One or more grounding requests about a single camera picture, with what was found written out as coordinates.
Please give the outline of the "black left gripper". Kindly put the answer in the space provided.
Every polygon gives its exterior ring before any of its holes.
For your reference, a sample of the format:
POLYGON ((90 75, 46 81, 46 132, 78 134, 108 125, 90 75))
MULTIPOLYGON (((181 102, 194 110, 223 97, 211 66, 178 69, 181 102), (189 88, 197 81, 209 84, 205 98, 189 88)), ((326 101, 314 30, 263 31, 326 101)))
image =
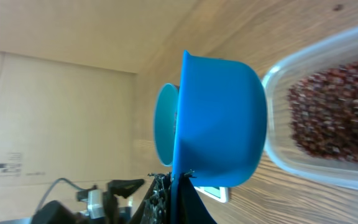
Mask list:
POLYGON ((103 191, 94 185, 81 188, 68 179, 55 180, 41 198, 31 218, 31 224, 77 224, 77 223, 122 223, 118 198, 128 198, 135 193, 145 180, 112 180, 103 191), (76 200, 86 204, 84 213, 71 212, 57 200, 46 202, 50 192, 59 182, 66 182, 76 189, 76 200))

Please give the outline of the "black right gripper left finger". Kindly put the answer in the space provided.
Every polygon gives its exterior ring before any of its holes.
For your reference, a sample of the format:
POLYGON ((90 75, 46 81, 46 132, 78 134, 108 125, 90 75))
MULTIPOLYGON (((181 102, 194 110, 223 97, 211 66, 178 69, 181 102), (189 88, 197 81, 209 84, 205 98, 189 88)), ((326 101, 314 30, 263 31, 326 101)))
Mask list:
POLYGON ((171 172, 150 173, 153 181, 129 224, 169 224, 171 172))

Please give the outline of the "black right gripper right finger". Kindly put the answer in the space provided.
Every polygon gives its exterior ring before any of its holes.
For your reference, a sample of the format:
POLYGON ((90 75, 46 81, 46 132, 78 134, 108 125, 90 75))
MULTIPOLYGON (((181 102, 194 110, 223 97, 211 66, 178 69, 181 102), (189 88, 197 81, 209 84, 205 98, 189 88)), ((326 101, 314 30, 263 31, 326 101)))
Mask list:
POLYGON ((191 178, 193 171, 182 173, 178 178, 177 223, 179 224, 216 224, 203 201, 196 192, 191 178))

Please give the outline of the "blue plastic measuring scoop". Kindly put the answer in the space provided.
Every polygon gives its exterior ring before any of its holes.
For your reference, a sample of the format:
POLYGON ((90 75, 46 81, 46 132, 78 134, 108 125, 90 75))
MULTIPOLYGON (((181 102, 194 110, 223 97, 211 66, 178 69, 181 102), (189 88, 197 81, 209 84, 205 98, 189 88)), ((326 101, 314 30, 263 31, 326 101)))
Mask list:
POLYGON ((194 188, 235 187, 255 172, 267 133, 267 102, 242 62, 184 52, 178 97, 170 221, 177 223, 178 178, 194 188))

